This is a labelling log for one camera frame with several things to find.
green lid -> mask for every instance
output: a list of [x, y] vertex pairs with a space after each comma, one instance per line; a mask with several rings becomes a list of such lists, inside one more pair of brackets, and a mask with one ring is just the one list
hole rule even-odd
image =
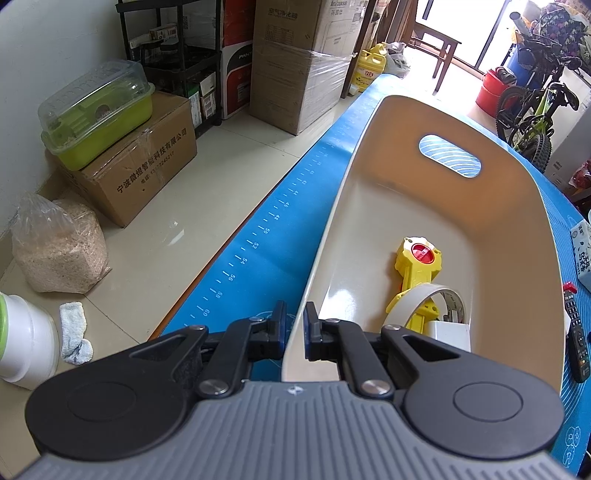
[[8, 309], [4, 295], [0, 293], [0, 359], [6, 349], [6, 340], [8, 338]]

bicycle wheel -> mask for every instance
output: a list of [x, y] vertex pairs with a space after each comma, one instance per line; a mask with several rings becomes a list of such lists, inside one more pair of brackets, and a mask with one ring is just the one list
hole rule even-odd
[[546, 134], [534, 135], [521, 151], [521, 156], [529, 160], [542, 173], [546, 170], [551, 154], [552, 143]]
[[496, 134], [505, 143], [509, 143], [512, 133], [519, 125], [517, 118], [530, 91], [523, 87], [509, 87], [499, 97], [496, 106]]

yellow plastic bottle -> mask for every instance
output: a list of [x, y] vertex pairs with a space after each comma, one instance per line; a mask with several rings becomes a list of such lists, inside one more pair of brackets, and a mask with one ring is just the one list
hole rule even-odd
[[385, 66], [386, 57], [384, 55], [362, 50], [353, 75], [353, 83], [359, 87], [360, 92], [363, 92], [384, 71]]
[[386, 45], [383, 43], [376, 43], [375, 46], [369, 49], [371, 53], [377, 53], [378, 55], [386, 56], [388, 54], [388, 50], [386, 50]]

white wall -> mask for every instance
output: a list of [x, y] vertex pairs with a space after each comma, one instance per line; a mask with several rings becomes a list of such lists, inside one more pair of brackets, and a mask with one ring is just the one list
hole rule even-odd
[[[125, 57], [115, 3], [12, 0], [0, 11], [0, 235], [21, 195], [52, 172], [39, 104], [99, 63]], [[130, 36], [155, 25], [153, 12], [132, 15]]]
[[[591, 77], [584, 76], [591, 82]], [[577, 112], [566, 106], [556, 110], [552, 156], [544, 174], [560, 190], [567, 190], [572, 174], [591, 158], [591, 97], [588, 85], [573, 72], [565, 70], [561, 79], [579, 98], [580, 106]]]

white plastic bag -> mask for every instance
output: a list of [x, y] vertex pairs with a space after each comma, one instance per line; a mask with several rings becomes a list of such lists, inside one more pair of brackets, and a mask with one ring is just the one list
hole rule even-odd
[[410, 72], [410, 65], [404, 56], [405, 43], [395, 42], [386, 45], [388, 55], [386, 55], [386, 66], [384, 73], [396, 75], [396, 77], [405, 78]]
[[36, 291], [86, 293], [109, 272], [95, 213], [73, 200], [25, 195], [12, 231], [12, 254]]

